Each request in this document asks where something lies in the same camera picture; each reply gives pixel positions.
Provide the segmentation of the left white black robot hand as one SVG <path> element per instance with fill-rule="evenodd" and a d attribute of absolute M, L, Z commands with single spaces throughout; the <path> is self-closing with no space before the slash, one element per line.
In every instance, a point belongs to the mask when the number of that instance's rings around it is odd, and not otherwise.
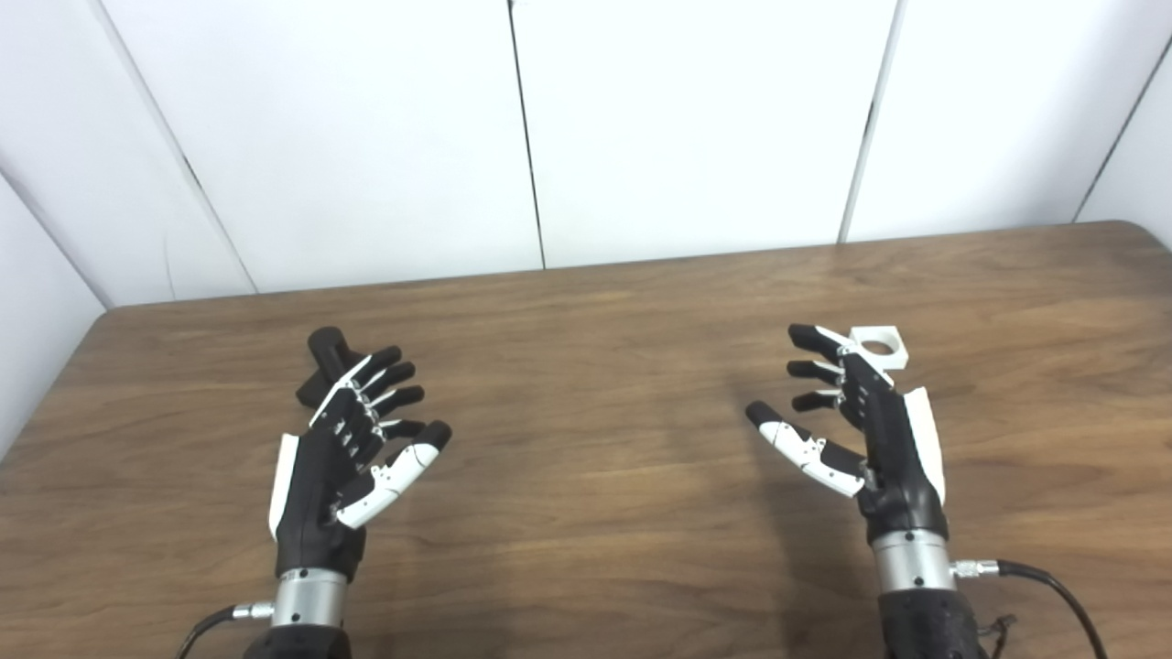
<path fill-rule="evenodd" d="M 364 526 L 440 457 L 452 432 L 442 421 L 394 417 L 425 395 L 406 383 L 415 366 L 397 346 L 347 356 L 331 349 L 325 359 L 298 390 L 309 422 L 280 439 L 268 529 L 278 577 L 326 570 L 353 580 Z"/>

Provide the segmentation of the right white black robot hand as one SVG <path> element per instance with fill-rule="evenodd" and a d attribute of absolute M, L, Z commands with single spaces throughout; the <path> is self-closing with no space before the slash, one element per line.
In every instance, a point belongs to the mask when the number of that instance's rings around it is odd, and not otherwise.
<path fill-rule="evenodd" d="M 904 371 L 902 346 L 874 353 L 872 338 L 854 330 L 841 335 L 818 325 L 792 324 L 788 337 L 815 360 L 788 364 L 788 375 L 826 383 L 793 398 L 796 412 L 836 410 L 861 432 L 865 451 L 783 417 L 763 401 L 747 405 L 745 415 L 784 458 L 809 478 L 856 500 L 867 525 L 867 541 L 890 534 L 933 534 L 949 539 L 943 505 L 947 488 L 940 439 L 927 390 L 901 392 L 892 374 Z"/>

